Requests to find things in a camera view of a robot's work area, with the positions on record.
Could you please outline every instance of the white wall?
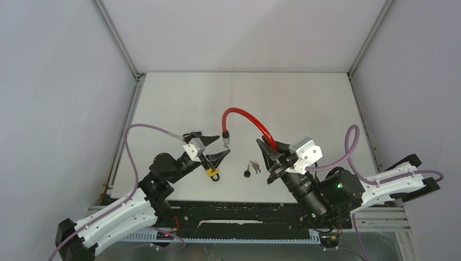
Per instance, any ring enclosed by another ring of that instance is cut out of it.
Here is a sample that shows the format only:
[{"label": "white wall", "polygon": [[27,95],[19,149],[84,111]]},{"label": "white wall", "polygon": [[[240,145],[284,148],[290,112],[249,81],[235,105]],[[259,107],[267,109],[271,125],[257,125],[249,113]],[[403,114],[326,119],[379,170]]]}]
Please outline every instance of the white wall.
[{"label": "white wall", "polygon": [[458,260],[461,229],[461,2],[397,1],[354,80],[383,167],[416,152],[445,174],[407,203],[422,259]]},{"label": "white wall", "polygon": [[134,80],[91,1],[0,10],[0,259],[47,260],[101,192]]},{"label": "white wall", "polygon": [[140,72],[347,72],[384,2],[104,4]]}]

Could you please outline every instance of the black metal base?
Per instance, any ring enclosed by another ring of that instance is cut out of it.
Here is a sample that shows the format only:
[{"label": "black metal base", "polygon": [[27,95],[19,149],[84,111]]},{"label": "black metal base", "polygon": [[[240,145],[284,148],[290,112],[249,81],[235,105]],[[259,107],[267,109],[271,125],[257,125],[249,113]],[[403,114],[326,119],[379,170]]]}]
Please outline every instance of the black metal base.
[{"label": "black metal base", "polygon": [[[306,239],[313,225],[297,203],[244,203],[169,200],[180,223],[178,236],[213,239]],[[206,223],[207,220],[256,220],[261,223]],[[156,226],[176,227],[175,221]],[[343,228],[352,228],[350,221]]]},{"label": "black metal base", "polygon": [[[75,232],[75,225],[70,219],[65,219],[59,223],[55,240],[56,247]],[[75,235],[59,250],[59,254],[63,261],[93,261],[95,260],[95,249],[97,247],[98,244],[94,244],[91,248],[87,248],[83,245],[81,238]]]}]

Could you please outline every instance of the wire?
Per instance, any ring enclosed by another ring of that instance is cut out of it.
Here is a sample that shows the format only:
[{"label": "wire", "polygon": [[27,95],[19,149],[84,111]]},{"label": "wire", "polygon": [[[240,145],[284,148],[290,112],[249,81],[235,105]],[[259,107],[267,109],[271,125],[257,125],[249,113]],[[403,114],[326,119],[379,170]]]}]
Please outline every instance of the wire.
[{"label": "wire", "polygon": [[177,234],[177,233],[178,233],[178,230],[179,230],[179,219],[178,219],[177,216],[174,216],[174,217],[172,217],[171,219],[176,220],[176,225],[177,225],[177,227],[176,227],[176,230],[175,230],[175,234]]},{"label": "wire", "polygon": [[339,237],[342,236],[342,233],[343,233],[343,232],[344,232],[344,231],[342,230],[342,224],[339,224],[338,236],[339,236]]},{"label": "wire", "polygon": [[322,230],[318,230],[317,228],[314,227],[314,225],[312,225],[312,223],[308,220],[307,222],[309,222],[310,226],[312,227],[313,230],[319,232],[319,233],[330,233],[331,231],[333,231],[332,228],[330,228],[329,230],[327,231],[322,231]]},{"label": "wire", "polygon": [[359,130],[359,127],[357,125],[351,125],[349,127],[349,129],[347,130],[347,134],[346,134],[346,140],[349,139],[349,136],[350,136],[350,133],[352,132],[352,130],[355,130],[355,136],[354,136],[354,141],[352,142],[352,146],[350,149],[348,149],[346,151],[346,154],[344,154],[344,156],[342,156],[340,159],[338,159],[337,161],[331,163],[331,164],[328,164],[326,166],[322,166],[322,167],[306,167],[305,170],[306,171],[324,171],[324,170],[330,170],[334,167],[337,167],[339,166],[341,163],[345,162],[348,158],[351,157],[351,155],[354,153],[354,151],[356,150],[357,148],[357,144],[359,143],[359,137],[360,137],[360,130]]},{"label": "wire", "polygon": [[264,127],[264,125],[260,121],[258,121],[258,119],[256,119],[253,115],[240,108],[231,107],[224,111],[224,113],[222,114],[222,133],[229,132],[226,126],[227,115],[229,115],[229,113],[240,114],[243,117],[247,118],[249,121],[251,121],[263,133],[264,137],[266,137],[266,140],[269,142],[269,145],[271,145],[271,148],[273,148],[275,151],[278,151],[278,146],[272,135],[266,129],[266,127]]},{"label": "wire", "polygon": [[[344,149],[345,149],[346,153],[350,150],[349,149],[349,136],[351,135],[351,131],[352,130],[350,130],[350,129],[347,130],[346,139],[344,140]],[[368,179],[366,179],[362,175],[360,175],[360,173],[357,171],[357,169],[354,166],[354,164],[352,162],[352,159],[350,157],[347,159],[347,162],[349,163],[349,166],[351,167],[354,174],[359,178],[359,180],[361,180],[362,182],[364,182],[366,184],[369,184],[369,185],[378,185],[378,183],[376,181],[369,181]],[[436,170],[416,170],[416,171],[414,171],[414,174],[429,174],[429,173],[433,173],[433,174],[436,174],[436,175],[439,176],[439,178],[437,178],[435,180],[436,182],[440,182],[445,178],[445,176],[442,173],[440,173],[439,171],[436,171]],[[412,176],[412,175],[413,175],[412,172],[407,172],[407,173],[404,173],[404,174],[400,174],[400,175],[397,175],[397,176],[393,176],[393,177],[390,177],[390,178],[383,179],[383,180],[380,181],[380,184],[388,183],[388,182],[391,182],[391,181],[396,181],[397,179],[409,177],[409,176]]]},{"label": "wire", "polygon": [[362,249],[363,256],[365,257],[365,261],[368,261],[368,256],[365,251],[365,246],[363,245],[362,238],[360,237],[359,234],[359,229],[357,228],[357,223],[356,223],[356,215],[352,214],[352,223],[354,224],[354,230],[356,231],[357,239],[359,240],[360,248]]},{"label": "wire", "polygon": [[[314,166],[315,166],[315,167],[319,167],[319,165],[317,164],[317,162],[314,162]],[[315,180],[317,181],[317,183],[320,183],[319,178],[317,178],[317,171],[315,172],[314,178],[315,178]]]},{"label": "wire", "polygon": [[[355,135],[354,135],[354,141],[352,142],[352,146],[349,148],[349,138],[351,136],[351,133],[352,131],[354,131]],[[347,160],[347,162],[349,163],[349,166],[351,167],[352,171],[357,175],[357,177],[359,178],[359,180],[361,180],[362,182],[366,183],[366,184],[369,184],[369,185],[378,185],[378,183],[376,181],[369,181],[368,179],[364,178],[362,175],[360,175],[356,169],[356,167],[354,166],[353,162],[352,162],[352,159],[351,159],[351,155],[354,153],[354,151],[356,150],[357,148],[357,144],[358,144],[358,141],[359,141],[359,138],[360,138],[360,130],[359,130],[359,127],[357,125],[351,125],[349,127],[349,129],[347,130],[346,132],[346,138],[344,139],[344,149],[346,151],[346,153],[344,154],[344,156],[342,156],[339,160],[337,160],[336,162],[333,162],[331,164],[328,164],[326,166],[322,166],[322,167],[306,167],[305,170],[306,171],[324,171],[324,170],[329,170],[329,169],[332,169],[334,167],[337,167],[339,166],[341,163],[345,162]],[[387,178],[387,179],[383,179],[380,181],[380,184],[384,184],[384,183],[387,183],[387,182],[391,182],[391,181],[395,181],[397,179],[400,179],[400,178],[405,178],[405,177],[409,177],[409,176],[412,176],[413,174],[428,174],[428,173],[432,173],[432,174],[436,174],[437,176],[439,176],[435,181],[436,182],[440,182],[442,181],[445,176],[440,173],[439,171],[436,171],[436,170],[416,170],[414,172],[407,172],[407,173],[404,173],[404,174],[400,174],[400,175],[397,175],[397,176],[393,176],[393,177],[390,177],[390,178]]]},{"label": "wire", "polygon": [[324,247],[322,245],[318,245],[320,248],[322,248],[324,251],[337,251],[337,250],[345,250],[345,251],[348,251],[348,252],[351,252],[353,254],[355,254],[357,257],[359,257],[361,260],[363,261],[368,261],[367,259],[365,259],[361,254],[359,254],[357,251],[355,251],[354,249],[352,248],[348,248],[348,247],[342,247],[342,246],[337,246],[337,247]]},{"label": "wire", "polygon": [[[127,154],[128,154],[128,157],[129,157],[129,160],[131,162],[131,165],[133,167],[133,171],[134,171],[134,178],[135,178],[135,183],[134,183],[134,188],[133,190],[131,191],[131,193],[129,194],[129,196],[123,201],[123,203],[127,203],[132,197],[133,195],[136,193],[136,190],[138,189],[138,182],[139,182],[139,177],[138,177],[138,170],[136,169],[136,165],[134,164],[134,160],[133,160],[133,156],[131,155],[131,152],[130,152],[130,149],[129,149],[129,146],[128,146],[128,134],[129,134],[129,131],[130,129],[132,128],[135,128],[135,127],[145,127],[145,128],[149,128],[149,129],[155,129],[157,131],[160,131],[160,132],[163,132],[165,133],[166,135],[168,136],[171,136],[175,139],[178,139],[178,140],[183,140],[183,138],[179,135],[176,135],[174,133],[171,133],[165,129],[162,129],[162,128],[159,128],[157,126],[153,126],[153,125],[147,125],[147,124],[142,124],[142,123],[137,123],[137,124],[133,124],[133,125],[130,125],[128,126],[126,129],[125,129],[125,132],[123,133],[123,141],[124,141],[124,145],[125,145],[125,148],[127,150]],[[66,239],[64,239],[61,244],[59,244],[53,251],[53,253],[51,254],[51,256],[48,258],[48,261],[52,261],[53,258],[56,256],[56,254],[59,252],[59,250],[67,244],[67,242],[69,242],[69,240],[71,240],[73,237],[75,237],[78,233],[80,233],[81,231],[83,231],[85,229],[86,226],[91,226],[93,225],[94,223],[98,222],[99,220],[103,219],[104,217],[106,217],[107,215],[109,215],[110,213],[116,211],[117,209],[119,209],[120,207],[122,206],[122,204],[118,204],[116,205],[114,208],[111,208],[110,210],[108,210],[107,212],[101,214],[100,216],[96,217],[95,219],[91,220],[90,222],[82,225],[81,228],[77,229],[74,233],[72,233],[71,235],[69,235]]]},{"label": "wire", "polygon": [[181,243],[183,243],[183,245],[181,247],[176,247],[176,248],[167,248],[167,247],[162,247],[162,246],[157,246],[153,243],[146,243],[146,244],[140,244],[140,245],[137,245],[137,246],[134,246],[130,249],[128,249],[127,251],[123,251],[121,253],[117,253],[117,254],[111,254],[111,255],[106,255],[106,254],[100,254],[100,256],[103,256],[103,257],[109,257],[109,258],[112,258],[112,257],[119,257],[119,256],[122,256],[124,254],[128,254],[130,252],[132,252],[133,250],[136,250],[138,248],[141,248],[141,247],[146,247],[146,246],[150,246],[150,247],[153,247],[154,245],[156,246],[155,248],[158,248],[158,249],[161,249],[161,250],[165,250],[165,251],[170,251],[170,252],[174,252],[174,251],[179,251],[183,248],[186,247],[186,242],[184,241],[184,239],[178,237],[177,235],[175,235],[174,233],[170,234],[168,233],[167,231],[163,231],[161,230],[160,228],[156,228],[156,227],[148,227],[148,228],[151,228],[151,229],[155,229],[156,231],[160,232],[160,233],[164,233],[166,235],[169,235],[173,238],[176,238],[178,239]]}]

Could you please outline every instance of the red hose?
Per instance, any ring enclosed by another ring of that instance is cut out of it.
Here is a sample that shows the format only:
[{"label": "red hose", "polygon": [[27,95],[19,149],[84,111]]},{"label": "red hose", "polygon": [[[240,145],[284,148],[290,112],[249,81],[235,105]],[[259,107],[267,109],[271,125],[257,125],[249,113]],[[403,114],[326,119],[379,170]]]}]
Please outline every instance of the red hose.
[{"label": "red hose", "polygon": [[229,113],[238,113],[240,115],[242,115],[243,117],[249,119],[249,121],[253,122],[253,124],[258,127],[258,129],[262,132],[262,134],[264,135],[264,137],[266,137],[266,140],[269,142],[269,145],[271,145],[271,147],[275,150],[275,151],[278,151],[278,147],[277,147],[277,144],[275,143],[275,140],[273,139],[272,135],[269,133],[269,131],[266,129],[266,127],[264,127],[264,125],[258,121],[258,119],[256,119],[253,115],[251,115],[250,113],[240,109],[240,108],[236,108],[236,107],[231,107],[229,109],[227,109],[226,111],[224,111],[224,113],[222,114],[222,132],[223,133],[228,133],[228,130],[227,130],[227,127],[226,127],[226,120],[227,120],[227,115]]}]

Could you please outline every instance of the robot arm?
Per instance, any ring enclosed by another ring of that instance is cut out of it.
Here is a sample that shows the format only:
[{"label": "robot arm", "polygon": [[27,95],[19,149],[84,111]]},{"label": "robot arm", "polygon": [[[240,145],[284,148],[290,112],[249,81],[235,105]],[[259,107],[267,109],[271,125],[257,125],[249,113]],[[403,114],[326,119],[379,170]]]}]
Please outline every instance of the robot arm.
[{"label": "robot arm", "polygon": [[[178,159],[168,153],[157,155],[149,167],[149,174],[139,182],[129,201],[126,199],[130,194],[127,194],[76,223],[70,219],[61,222],[55,242],[57,246],[79,231],[59,250],[63,260],[92,261],[123,237],[144,227],[166,224],[171,218],[171,207],[166,198],[174,191],[170,183],[174,184],[200,165],[213,181],[219,180],[216,168],[230,150],[203,154],[205,147],[218,138],[202,136],[200,132],[184,135],[183,155]],[[415,174],[421,164],[416,156],[416,160],[403,159],[391,169],[367,177],[366,180],[374,185],[341,167],[332,169],[320,182],[305,170],[322,157],[321,148],[313,139],[303,136],[291,145],[273,142],[278,151],[272,149],[267,140],[257,140],[270,173],[267,183],[280,178],[313,228],[333,227],[349,220],[351,214],[361,209],[396,199],[412,200],[440,189],[433,178]]]},{"label": "robot arm", "polygon": [[257,143],[270,173],[267,184],[280,178],[314,227],[333,227],[364,208],[397,199],[405,202],[440,189],[434,178],[415,174],[421,164],[416,155],[366,177],[373,184],[363,182],[341,167],[332,169],[320,182],[305,170],[322,157],[321,148],[313,139],[303,136],[291,145],[276,142],[278,152],[263,140],[258,139]]},{"label": "robot arm", "polygon": [[[70,219],[62,221],[58,226],[56,246],[75,231],[82,227],[84,229],[59,250],[61,258],[68,261],[94,260],[95,256],[125,236],[156,223],[169,221],[171,207],[166,198],[174,191],[170,183],[177,182],[201,165],[212,180],[219,180],[216,168],[230,150],[213,155],[203,154],[205,147],[217,139],[219,136],[202,136],[200,132],[184,135],[186,152],[178,159],[168,153],[157,155],[149,167],[149,174],[139,182],[128,202],[125,200],[131,192],[98,213],[75,223]],[[88,225],[101,216],[100,220]]]}]

